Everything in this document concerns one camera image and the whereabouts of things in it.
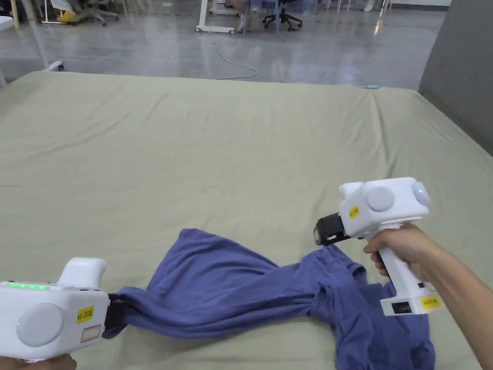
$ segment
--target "yellow label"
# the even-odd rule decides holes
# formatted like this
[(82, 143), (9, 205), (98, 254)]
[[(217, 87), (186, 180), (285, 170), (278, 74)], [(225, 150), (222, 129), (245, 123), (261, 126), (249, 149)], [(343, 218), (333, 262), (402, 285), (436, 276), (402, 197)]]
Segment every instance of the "yellow label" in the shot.
[(89, 320), (92, 320), (92, 314), (94, 313), (94, 306), (86, 307), (77, 313), (77, 323), (85, 323)]
[(351, 220), (359, 216), (359, 208), (358, 206), (351, 208), (349, 210), (349, 217), (351, 217)]
[(439, 296), (421, 298), (421, 304), (425, 310), (432, 310), (434, 308), (442, 307), (442, 301)]

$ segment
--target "blue shirt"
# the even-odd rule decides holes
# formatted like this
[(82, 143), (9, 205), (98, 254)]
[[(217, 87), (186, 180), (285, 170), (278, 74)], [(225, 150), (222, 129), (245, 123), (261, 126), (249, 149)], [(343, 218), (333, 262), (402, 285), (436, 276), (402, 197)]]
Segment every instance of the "blue shirt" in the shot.
[(278, 267), (232, 240), (184, 229), (147, 289), (118, 295), (127, 303), (125, 325), (175, 338), (221, 337), (310, 316), (334, 329), (338, 370), (434, 368), (428, 317), (384, 316), (380, 300), (395, 295), (392, 284), (368, 284), (364, 267), (335, 245)]

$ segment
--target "green indicator light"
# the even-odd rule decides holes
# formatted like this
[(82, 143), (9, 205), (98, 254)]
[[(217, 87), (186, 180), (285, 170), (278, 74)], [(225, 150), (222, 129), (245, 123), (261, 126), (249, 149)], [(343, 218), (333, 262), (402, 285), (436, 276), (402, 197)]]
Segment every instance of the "green indicator light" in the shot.
[(39, 290), (47, 290), (50, 287), (45, 287), (43, 285), (29, 285), (29, 284), (8, 284), (11, 288), (27, 288), (27, 289), (39, 289)]

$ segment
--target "gray floor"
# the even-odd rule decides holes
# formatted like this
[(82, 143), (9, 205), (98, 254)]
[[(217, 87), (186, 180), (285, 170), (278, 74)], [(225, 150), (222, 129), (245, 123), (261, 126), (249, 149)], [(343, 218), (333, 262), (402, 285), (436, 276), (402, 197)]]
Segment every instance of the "gray floor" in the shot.
[[(159, 15), (108, 19), (107, 28), (95, 22), (40, 28), (50, 57), (64, 59), (73, 72), (192, 78), (250, 74), (224, 62), (208, 34), (195, 33), (198, 1), (173, 4), (156, 3)], [(277, 35), (275, 27), (264, 30), (256, 24), (246, 37), (211, 37), (227, 58), (258, 69), (250, 80), (417, 89), (444, 16), (391, 10), (379, 18), (377, 12), (322, 10), (301, 16), (303, 28), (295, 33), (282, 25)], [(236, 22), (227, 18), (212, 22)], [(0, 66), (7, 80), (40, 68), (29, 27), (0, 33)]]

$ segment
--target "power cord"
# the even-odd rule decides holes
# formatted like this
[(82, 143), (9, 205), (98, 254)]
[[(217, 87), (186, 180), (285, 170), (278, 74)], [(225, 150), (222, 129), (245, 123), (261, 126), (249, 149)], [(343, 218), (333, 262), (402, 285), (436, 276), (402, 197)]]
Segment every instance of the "power cord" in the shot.
[(224, 59), (226, 62), (232, 64), (233, 66), (238, 66), (238, 67), (243, 67), (243, 68), (248, 68), (252, 71), (254, 71), (254, 74), (251, 74), (250, 76), (237, 76), (237, 77), (221, 77), (221, 78), (216, 78), (218, 80), (220, 79), (238, 79), (238, 78), (252, 78), (252, 77), (255, 77), (256, 75), (258, 75), (258, 71), (254, 68), (254, 67), (250, 67), (250, 66), (245, 66), (243, 64), (239, 64), (239, 63), (235, 63), (235, 62), (232, 62), (228, 59), (226, 59), (224, 57), (224, 55), (222, 55), (222, 52), (221, 52), (221, 49), (219, 48), (219, 43), (215, 42), (212, 38), (211, 38), (211, 29), (209, 28), (209, 36), (207, 36), (207, 39), (209, 39), (210, 41), (212, 41), (215, 45), (216, 45), (216, 48), (217, 48), (217, 51), (219, 52), (219, 55), (222, 57), (222, 59)]

